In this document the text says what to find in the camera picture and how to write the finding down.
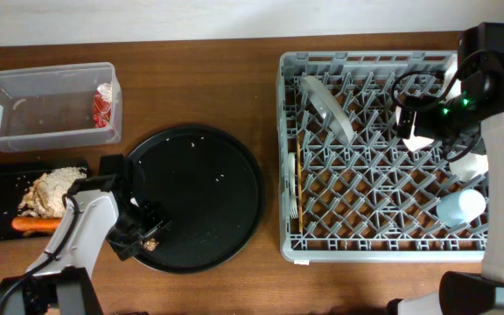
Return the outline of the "white plastic fork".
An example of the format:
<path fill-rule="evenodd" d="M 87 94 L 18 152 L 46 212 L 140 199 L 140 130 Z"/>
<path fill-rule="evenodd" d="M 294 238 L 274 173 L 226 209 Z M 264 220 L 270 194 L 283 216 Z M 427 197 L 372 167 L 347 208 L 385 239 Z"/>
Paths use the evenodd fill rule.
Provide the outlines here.
<path fill-rule="evenodd" d="M 292 152 L 287 157 L 289 166 L 290 217 L 298 218 L 298 203 L 296 195 L 296 155 Z"/>

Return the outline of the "brown walnut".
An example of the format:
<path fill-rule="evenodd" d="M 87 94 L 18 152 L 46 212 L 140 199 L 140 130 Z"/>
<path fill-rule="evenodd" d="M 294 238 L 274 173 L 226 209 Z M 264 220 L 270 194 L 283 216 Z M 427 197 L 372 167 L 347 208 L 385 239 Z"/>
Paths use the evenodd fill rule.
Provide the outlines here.
<path fill-rule="evenodd" d="M 142 245 L 142 248 L 146 251 L 152 252 L 156 249 L 158 244 L 159 244 L 159 242 L 157 240 L 155 240 L 154 238 L 151 238 Z"/>

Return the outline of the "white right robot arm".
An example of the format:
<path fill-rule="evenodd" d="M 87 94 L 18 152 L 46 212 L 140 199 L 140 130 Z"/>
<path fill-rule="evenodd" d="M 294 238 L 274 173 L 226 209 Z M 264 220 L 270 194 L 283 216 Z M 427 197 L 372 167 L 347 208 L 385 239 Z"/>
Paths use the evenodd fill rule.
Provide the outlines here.
<path fill-rule="evenodd" d="M 430 134 L 456 142 L 463 133 L 479 132 L 489 163 L 489 231 L 479 274 L 446 272 L 436 293 L 396 299 L 389 314 L 504 314 L 504 61 L 460 64 L 454 78 L 462 93 L 453 100 L 441 94 L 433 102 L 407 100 L 404 109 L 430 120 Z"/>

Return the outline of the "wooden chopstick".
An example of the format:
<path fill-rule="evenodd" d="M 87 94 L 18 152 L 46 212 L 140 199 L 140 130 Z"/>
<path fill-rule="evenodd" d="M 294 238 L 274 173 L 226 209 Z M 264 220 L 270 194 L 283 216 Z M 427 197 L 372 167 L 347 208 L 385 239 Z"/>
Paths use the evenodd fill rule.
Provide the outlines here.
<path fill-rule="evenodd" d="M 302 235 L 303 224 L 303 206 L 302 206 L 302 167 L 301 167 L 301 147 L 300 137 L 297 136 L 297 210 L 298 210 L 298 231 Z"/>

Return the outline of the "pink bowl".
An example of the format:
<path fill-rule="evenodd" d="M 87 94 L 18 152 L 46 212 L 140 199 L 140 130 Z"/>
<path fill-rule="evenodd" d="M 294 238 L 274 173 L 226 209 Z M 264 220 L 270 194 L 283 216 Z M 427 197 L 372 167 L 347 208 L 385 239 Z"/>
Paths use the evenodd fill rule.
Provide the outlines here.
<path fill-rule="evenodd" d="M 402 110 L 400 108 L 395 108 L 395 120 L 397 127 L 400 127 L 401 113 Z M 414 134 L 414 130 L 415 127 L 412 127 L 409 139 L 402 140 L 409 151 L 416 152 L 433 144 L 433 139 L 424 136 L 416 136 Z"/>

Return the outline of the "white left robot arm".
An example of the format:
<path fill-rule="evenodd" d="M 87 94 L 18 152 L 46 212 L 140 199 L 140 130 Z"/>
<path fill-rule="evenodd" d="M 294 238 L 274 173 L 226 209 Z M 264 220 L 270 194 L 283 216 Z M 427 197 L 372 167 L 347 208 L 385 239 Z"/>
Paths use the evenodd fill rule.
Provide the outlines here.
<path fill-rule="evenodd" d="M 91 276 L 103 243 L 125 261 L 172 223 L 159 205 L 136 202 L 120 175 L 77 179 L 62 201 L 64 217 L 43 253 L 0 283 L 0 314 L 102 313 Z"/>

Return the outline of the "orange carrot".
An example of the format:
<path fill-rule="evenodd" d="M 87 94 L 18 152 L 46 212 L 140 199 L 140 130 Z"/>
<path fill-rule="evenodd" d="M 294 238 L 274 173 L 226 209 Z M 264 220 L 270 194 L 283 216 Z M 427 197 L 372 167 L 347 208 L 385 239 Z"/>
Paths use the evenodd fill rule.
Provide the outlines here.
<path fill-rule="evenodd" d="M 42 219 L 36 217 L 16 217 L 11 226 L 19 232 L 54 232 L 61 219 Z"/>

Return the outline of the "grey plate with food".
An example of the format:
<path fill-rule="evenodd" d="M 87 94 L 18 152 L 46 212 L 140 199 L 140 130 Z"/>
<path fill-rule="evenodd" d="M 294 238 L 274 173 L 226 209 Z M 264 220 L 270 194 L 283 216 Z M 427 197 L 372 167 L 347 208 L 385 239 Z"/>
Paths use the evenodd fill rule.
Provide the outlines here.
<path fill-rule="evenodd" d="M 356 135 L 353 125 L 326 86 L 314 76 L 302 77 L 299 83 L 323 120 L 328 120 L 328 126 L 334 136 L 343 144 L 350 144 Z"/>

